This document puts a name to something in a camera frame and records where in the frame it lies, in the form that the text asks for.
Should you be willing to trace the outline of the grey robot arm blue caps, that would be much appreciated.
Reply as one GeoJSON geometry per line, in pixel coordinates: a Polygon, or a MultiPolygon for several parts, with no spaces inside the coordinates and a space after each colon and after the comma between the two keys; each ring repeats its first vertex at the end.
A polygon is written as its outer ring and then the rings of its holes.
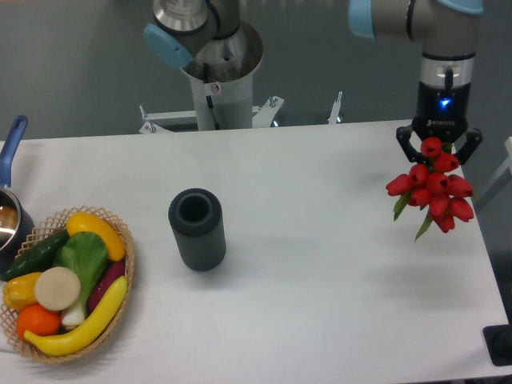
{"type": "Polygon", "coordinates": [[[430,137],[453,144],[466,140],[455,156],[465,164],[482,142],[482,133],[469,127],[470,98],[481,1],[351,1],[348,22],[353,34],[364,38],[404,38],[422,44],[416,115],[396,138],[410,162],[426,156],[410,138],[430,137]]]}

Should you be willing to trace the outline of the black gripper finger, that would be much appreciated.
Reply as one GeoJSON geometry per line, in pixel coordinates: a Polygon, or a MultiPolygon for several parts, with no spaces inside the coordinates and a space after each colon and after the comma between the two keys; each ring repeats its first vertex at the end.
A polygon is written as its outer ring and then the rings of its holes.
{"type": "Polygon", "coordinates": [[[418,152],[410,141],[413,132],[412,125],[400,126],[396,129],[396,139],[404,155],[411,163],[422,163],[422,153],[418,152]]]}
{"type": "Polygon", "coordinates": [[[462,166],[470,159],[478,146],[482,143],[482,132],[477,128],[452,129],[455,157],[462,166]]]}

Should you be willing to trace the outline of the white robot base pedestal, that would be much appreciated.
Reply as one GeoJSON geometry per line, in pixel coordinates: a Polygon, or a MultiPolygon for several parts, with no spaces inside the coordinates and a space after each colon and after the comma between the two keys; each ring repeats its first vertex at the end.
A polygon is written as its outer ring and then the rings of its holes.
{"type": "Polygon", "coordinates": [[[273,95],[260,106],[253,104],[263,44],[250,24],[240,22],[234,34],[209,41],[194,57],[158,26],[146,25],[143,37],[155,55],[189,79],[198,130],[276,127],[284,100],[273,95]]]}

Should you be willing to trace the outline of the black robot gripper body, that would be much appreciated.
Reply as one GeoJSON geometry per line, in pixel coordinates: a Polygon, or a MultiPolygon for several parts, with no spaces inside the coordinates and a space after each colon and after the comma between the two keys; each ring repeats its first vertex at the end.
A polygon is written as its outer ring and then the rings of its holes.
{"type": "Polygon", "coordinates": [[[413,131],[421,139],[456,142],[467,130],[474,55],[453,57],[424,53],[421,61],[413,131]]]}

